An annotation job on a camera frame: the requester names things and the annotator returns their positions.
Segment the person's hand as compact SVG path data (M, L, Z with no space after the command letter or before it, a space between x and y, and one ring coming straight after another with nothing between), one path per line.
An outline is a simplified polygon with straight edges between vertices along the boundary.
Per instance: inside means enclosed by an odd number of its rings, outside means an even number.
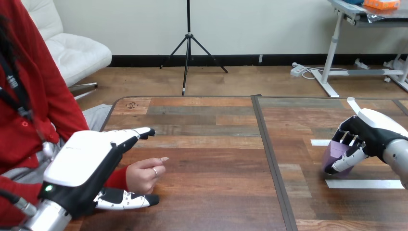
M157 181L165 174L165 163L169 157L150 158L127 167L127 188L138 194L151 194Z

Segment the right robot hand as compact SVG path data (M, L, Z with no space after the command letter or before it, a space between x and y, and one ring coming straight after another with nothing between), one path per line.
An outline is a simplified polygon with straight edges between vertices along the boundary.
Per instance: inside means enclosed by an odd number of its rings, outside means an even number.
M323 171L349 173L369 157L377 157L401 179L408 176L408 132L390 117L367 108L342 122L333 135Z

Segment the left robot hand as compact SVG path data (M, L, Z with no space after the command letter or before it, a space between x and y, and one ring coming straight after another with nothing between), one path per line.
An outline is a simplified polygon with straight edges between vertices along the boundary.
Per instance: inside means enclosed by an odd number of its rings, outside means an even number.
M104 184L123 154L138 140L154 136L152 128L75 132L46 168L40 201L52 201L72 218L93 209L126 210L159 203L158 195L141 195Z

